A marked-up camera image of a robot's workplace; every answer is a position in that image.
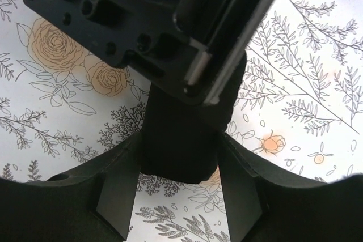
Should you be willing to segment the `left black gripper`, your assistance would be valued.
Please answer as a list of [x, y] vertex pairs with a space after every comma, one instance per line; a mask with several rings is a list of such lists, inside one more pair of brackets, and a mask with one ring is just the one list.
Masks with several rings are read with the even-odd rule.
[[274, 0], [23, 0], [113, 67], [189, 105], [217, 104]]

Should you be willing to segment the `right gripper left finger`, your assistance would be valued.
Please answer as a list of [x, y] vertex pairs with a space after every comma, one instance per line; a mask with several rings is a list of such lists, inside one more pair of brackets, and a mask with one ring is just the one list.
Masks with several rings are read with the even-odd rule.
[[1, 180], [2, 241], [125, 241], [138, 184], [133, 135], [45, 181]]

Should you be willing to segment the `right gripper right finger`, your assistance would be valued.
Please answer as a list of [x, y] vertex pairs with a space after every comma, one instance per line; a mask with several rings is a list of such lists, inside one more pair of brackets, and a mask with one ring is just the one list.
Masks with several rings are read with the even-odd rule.
[[227, 134], [218, 147], [231, 241], [362, 240], [362, 175], [326, 183], [289, 172]]

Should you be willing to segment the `black underwear beige waistband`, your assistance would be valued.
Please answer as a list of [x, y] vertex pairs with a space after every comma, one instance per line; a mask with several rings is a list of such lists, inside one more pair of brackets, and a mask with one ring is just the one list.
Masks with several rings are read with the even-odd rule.
[[141, 173], [187, 184], [207, 180], [217, 168], [219, 138], [227, 129], [247, 56], [242, 59], [216, 105], [191, 106], [152, 84], [141, 129]]

